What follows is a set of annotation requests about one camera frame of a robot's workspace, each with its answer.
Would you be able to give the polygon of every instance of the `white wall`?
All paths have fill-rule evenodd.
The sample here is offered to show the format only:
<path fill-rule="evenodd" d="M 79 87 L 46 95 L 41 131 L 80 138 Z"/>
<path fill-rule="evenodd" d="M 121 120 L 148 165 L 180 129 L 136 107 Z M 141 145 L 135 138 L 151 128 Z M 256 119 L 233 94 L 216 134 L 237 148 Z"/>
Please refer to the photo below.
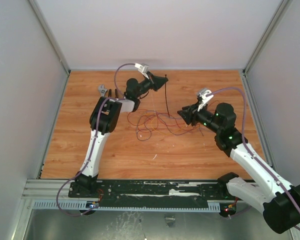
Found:
<path fill-rule="evenodd" d="M 280 0 L 37 0 L 71 69 L 242 69 Z"/>
<path fill-rule="evenodd" d="M 277 171 L 300 184 L 300 0 L 289 9 L 248 79 Z"/>
<path fill-rule="evenodd" d="M 35 178 L 66 80 L 26 0 L 0 0 L 0 240 Z"/>

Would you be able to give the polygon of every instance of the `floor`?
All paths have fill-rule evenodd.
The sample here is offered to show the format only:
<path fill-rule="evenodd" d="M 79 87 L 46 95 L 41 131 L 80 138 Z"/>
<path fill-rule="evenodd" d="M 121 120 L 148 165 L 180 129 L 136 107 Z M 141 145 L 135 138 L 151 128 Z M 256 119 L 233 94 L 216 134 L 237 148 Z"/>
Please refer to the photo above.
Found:
<path fill-rule="evenodd" d="M 225 87 L 243 89 L 239 72 L 235 70 L 160 70 L 152 73 L 162 77 L 167 74 L 168 108 L 176 118 L 179 117 L 178 110 L 196 103 L 196 93 L 202 88 L 212 91 Z M 136 78 L 139 82 L 143 80 L 143 76 L 137 71 L 120 71 L 117 82 L 122 92 L 129 78 Z M 100 97 L 100 84 L 114 92 L 114 72 L 71 72 L 41 178 L 68 179 L 79 171 L 90 140 L 89 118 Z M 236 127 L 241 129 L 241 95 L 233 90 L 217 94 L 208 109 L 214 111 L 219 102 L 232 104 L 237 114 Z M 169 127 L 171 132 L 185 134 L 171 134 L 161 122 L 156 128 L 157 119 L 154 119 L 151 124 L 156 131 L 151 133 L 149 140 L 140 141 L 150 136 L 147 132 L 136 134 L 134 126 L 145 110 L 167 112 L 164 87 L 158 92 L 150 91 L 141 100 L 139 109 L 129 115 L 131 123 L 127 120 L 127 113 L 120 115 L 116 129 L 108 138 L 102 154 L 100 179 L 217 179 L 228 172 L 235 172 L 244 179 L 250 178 L 240 165 L 218 149 L 214 133 L 208 132 L 204 127 L 193 129 L 186 126 L 182 119 L 172 119 L 167 124 L 174 125 Z M 250 111 L 247 114 L 245 132 L 246 138 L 263 157 Z"/>
<path fill-rule="evenodd" d="M 97 211 L 89 216 L 68 217 L 59 210 L 33 210 L 24 239 L 290 240 L 291 237 L 288 231 L 273 232 L 255 209 L 231 220 L 221 218 L 218 213 Z"/>

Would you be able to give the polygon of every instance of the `wooden tabletop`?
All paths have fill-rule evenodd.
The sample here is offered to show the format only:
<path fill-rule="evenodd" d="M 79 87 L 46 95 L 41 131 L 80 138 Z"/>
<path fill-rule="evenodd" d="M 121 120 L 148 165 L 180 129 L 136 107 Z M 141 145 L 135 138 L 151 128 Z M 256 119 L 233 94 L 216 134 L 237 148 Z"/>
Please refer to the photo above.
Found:
<path fill-rule="evenodd" d="M 196 93 L 202 88 L 212 91 L 225 87 L 243 89 L 238 71 L 235 70 L 160 70 L 151 71 L 156 76 L 167 74 L 167 103 L 169 112 L 178 118 L 177 111 L 182 107 L 196 103 Z M 117 76 L 119 88 L 125 90 L 129 78 L 143 80 L 135 71 L 120 71 Z M 90 141 L 89 118 L 99 100 L 98 86 L 104 84 L 114 94 L 113 71 L 73 71 L 70 74 L 65 95 L 62 101 L 48 154 L 44 163 L 41 178 L 68 179 L 80 169 Z M 215 95 L 210 101 L 209 110 L 214 111 L 219 102 L 232 104 L 237 115 L 236 127 L 240 130 L 243 116 L 243 99 L 234 91 Z M 149 140 L 137 139 L 136 124 L 145 113 L 144 110 L 155 110 L 166 113 L 165 88 L 150 91 L 141 100 L 138 111 L 129 115 L 121 113 L 114 132 L 105 144 L 99 166 L 100 179 L 217 179 L 220 176 L 235 172 L 244 179 L 250 176 L 243 168 L 220 151 L 214 140 L 214 133 L 204 127 L 193 129 L 182 135 L 173 135 L 157 118 L 152 121 Z M 175 134 L 191 130 L 182 119 L 168 120 L 169 129 Z M 139 132 L 141 140 L 149 136 Z M 245 136 L 260 156 L 264 156 L 259 138 L 248 111 Z"/>

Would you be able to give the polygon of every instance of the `wooden table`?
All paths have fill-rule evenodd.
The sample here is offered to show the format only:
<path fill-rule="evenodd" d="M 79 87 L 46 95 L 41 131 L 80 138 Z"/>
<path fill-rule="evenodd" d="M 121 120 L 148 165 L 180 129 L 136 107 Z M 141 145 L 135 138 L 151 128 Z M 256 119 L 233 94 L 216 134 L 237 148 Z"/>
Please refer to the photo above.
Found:
<path fill-rule="evenodd" d="M 169 112 L 178 117 L 177 111 L 182 107 L 196 103 L 196 93 L 202 88 L 212 91 L 225 87 L 243 89 L 240 75 L 235 70 L 160 70 L 151 71 L 157 76 L 167 74 L 166 85 Z M 117 76 L 119 88 L 125 90 L 129 78 L 143 80 L 135 71 L 120 71 Z M 90 140 L 89 118 L 99 100 L 98 86 L 104 84 L 114 94 L 113 71 L 73 71 L 70 74 L 62 106 L 58 115 L 41 178 L 68 179 L 80 169 Z M 232 104 L 237 114 L 236 127 L 241 129 L 243 116 L 243 99 L 234 91 L 217 94 L 211 101 Z M 218 102 L 209 106 L 214 111 Z M 165 88 L 158 92 L 150 91 L 141 100 L 139 109 L 155 110 L 166 113 Z M 145 111 L 131 113 L 129 120 L 135 124 Z M 139 141 L 136 127 L 127 120 L 127 113 L 119 117 L 116 129 L 105 145 L 99 166 L 100 179 L 217 179 L 235 172 L 244 179 L 250 176 L 240 165 L 228 158 L 218 149 L 214 133 L 201 128 L 176 136 L 169 134 L 160 123 L 157 131 L 147 141 Z M 157 126 L 157 119 L 152 122 Z M 189 130 L 183 120 L 177 120 L 180 127 Z M 185 130 L 177 126 L 170 127 L 172 132 L 180 134 Z M 246 120 L 246 138 L 254 149 L 263 157 L 262 148 L 250 111 Z M 139 138 L 147 138 L 149 133 L 139 132 Z"/>

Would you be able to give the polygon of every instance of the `gray tool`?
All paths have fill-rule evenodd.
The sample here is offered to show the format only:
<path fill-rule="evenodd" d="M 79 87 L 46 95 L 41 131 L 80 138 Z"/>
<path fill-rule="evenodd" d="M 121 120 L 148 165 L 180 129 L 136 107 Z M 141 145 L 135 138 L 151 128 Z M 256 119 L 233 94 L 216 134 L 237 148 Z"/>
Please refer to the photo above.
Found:
<path fill-rule="evenodd" d="M 102 97 L 104 97 L 106 95 L 106 92 L 108 91 L 108 89 L 105 88 L 104 84 L 101 84 L 100 86 L 98 86 L 98 90 Z"/>

